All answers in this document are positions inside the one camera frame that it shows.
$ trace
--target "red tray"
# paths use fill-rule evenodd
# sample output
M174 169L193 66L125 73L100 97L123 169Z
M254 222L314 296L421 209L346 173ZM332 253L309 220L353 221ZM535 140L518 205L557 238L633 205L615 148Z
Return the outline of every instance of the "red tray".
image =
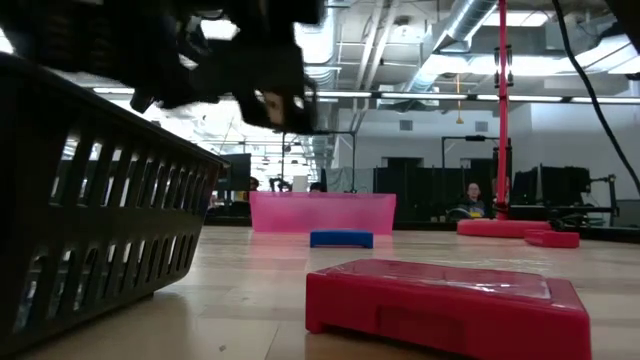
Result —
M337 326L492 360L589 360L589 315L571 283L378 259L307 275L306 327Z

